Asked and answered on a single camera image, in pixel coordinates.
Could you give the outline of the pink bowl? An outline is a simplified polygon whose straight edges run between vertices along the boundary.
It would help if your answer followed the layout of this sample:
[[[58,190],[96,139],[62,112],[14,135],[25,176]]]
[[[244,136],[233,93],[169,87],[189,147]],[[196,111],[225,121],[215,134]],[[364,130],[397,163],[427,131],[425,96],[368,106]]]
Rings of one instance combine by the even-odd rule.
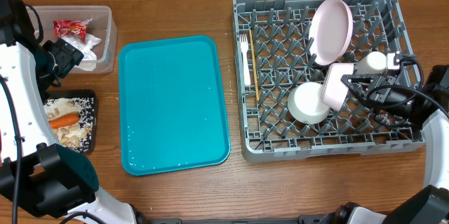
[[[335,111],[339,111],[347,97],[348,87],[343,84],[343,75],[352,74],[354,63],[333,63],[323,83],[321,101]]]

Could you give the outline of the white tissue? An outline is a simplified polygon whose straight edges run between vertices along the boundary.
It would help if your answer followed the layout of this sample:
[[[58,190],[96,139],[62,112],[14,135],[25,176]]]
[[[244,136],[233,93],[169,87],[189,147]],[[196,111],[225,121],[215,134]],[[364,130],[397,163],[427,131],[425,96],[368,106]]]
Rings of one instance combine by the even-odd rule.
[[[92,72],[96,68],[95,61],[98,57],[93,52],[93,48],[100,44],[101,38],[92,34],[86,34],[85,41],[82,41],[80,37],[75,35],[63,36],[62,39],[83,53],[83,59],[77,66],[79,69]]]

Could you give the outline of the white cup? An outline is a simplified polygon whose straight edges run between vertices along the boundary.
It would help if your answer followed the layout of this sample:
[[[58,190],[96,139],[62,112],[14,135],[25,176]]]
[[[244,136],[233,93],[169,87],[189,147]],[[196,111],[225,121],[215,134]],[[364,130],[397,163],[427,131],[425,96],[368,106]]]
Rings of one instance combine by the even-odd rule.
[[[356,74],[382,74],[386,67],[386,55],[378,51],[373,51],[358,61]]]

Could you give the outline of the red snack wrapper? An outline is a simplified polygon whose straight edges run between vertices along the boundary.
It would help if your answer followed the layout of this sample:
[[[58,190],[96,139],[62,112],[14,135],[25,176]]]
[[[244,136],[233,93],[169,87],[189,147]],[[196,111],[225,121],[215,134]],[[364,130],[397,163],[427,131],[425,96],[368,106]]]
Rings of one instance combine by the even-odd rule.
[[[54,20],[53,29],[55,36],[61,38],[74,35],[84,43],[86,41],[87,26],[90,20]]]

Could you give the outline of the white bowl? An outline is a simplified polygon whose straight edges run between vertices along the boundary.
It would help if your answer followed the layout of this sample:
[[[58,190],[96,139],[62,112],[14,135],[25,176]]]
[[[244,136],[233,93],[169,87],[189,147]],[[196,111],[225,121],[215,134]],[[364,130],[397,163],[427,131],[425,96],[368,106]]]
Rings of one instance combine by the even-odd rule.
[[[288,96],[288,111],[303,124],[322,122],[330,108],[321,101],[323,85],[307,82],[294,88]]]

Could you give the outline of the large pink plate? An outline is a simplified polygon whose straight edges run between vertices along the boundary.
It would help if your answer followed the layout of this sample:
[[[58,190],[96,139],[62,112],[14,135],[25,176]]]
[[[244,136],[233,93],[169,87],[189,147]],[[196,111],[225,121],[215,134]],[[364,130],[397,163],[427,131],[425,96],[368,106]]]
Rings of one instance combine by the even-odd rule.
[[[309,28],[309,39],[313,39],[310,53],[316,56],[315,63],[329,65],[345,53],[351,41],[353,18],[343,0],[325,0],[316,10]]]

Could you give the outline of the wooden chopstick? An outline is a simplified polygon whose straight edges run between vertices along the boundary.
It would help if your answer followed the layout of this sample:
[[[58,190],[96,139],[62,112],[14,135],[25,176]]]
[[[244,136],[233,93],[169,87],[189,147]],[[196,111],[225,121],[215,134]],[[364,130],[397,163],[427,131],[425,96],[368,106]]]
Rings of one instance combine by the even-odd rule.
[[[253,32],[251,28],[248,30],[249,37],[250,37],[250,52],[251,52],[251,59],[252,59],[252,66],[253,66],[253,78],[254,78],[254,85],[255,85],[255,97],[256,102],[259,103],[260,101],[260,95],[259,95],[259,87],[258,87],[258,78],[257,78],[257,63],[255,62],[255,48],[253,43]]]

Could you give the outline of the white plastic fork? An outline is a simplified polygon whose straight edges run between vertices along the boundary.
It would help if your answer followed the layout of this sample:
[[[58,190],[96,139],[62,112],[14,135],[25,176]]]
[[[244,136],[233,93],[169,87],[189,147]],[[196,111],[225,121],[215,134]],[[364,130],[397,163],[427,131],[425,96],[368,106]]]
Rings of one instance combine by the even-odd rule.
[[[241,55],[243,61],[243,80],[245,87],[248,87],[251,85],[250,70],[248,66],[248,37],[246,36],[246,34],[240,34],[239,38],[241,43]]]

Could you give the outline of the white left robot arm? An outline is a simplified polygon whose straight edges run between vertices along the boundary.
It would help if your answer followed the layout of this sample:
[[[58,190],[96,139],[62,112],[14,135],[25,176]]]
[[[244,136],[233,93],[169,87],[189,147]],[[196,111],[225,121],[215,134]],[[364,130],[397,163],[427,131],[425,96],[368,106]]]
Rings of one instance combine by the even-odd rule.
[[[35,35],[21,0],[1,0],[1,195],[40,218],[84,223],[144,223],[132,205],[99,185],[87,157],[62,146],[43,104],[83,54],[62,39]]]

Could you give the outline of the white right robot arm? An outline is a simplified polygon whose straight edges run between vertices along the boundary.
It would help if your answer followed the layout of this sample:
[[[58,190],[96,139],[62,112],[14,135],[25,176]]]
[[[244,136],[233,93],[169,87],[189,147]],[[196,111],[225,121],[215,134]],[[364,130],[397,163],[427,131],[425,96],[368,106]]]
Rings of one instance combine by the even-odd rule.
[[[388,53],[367,62],[334,63],[326,75],[322,101],[340,108],[347,95],[373,113],[373,120],[394,133],[406,129],[422,141],[422,189],[389,213],[348,202],[322,217],[321,223],[448,222],[448,66],[437,65],[423,80],[413,55]]]

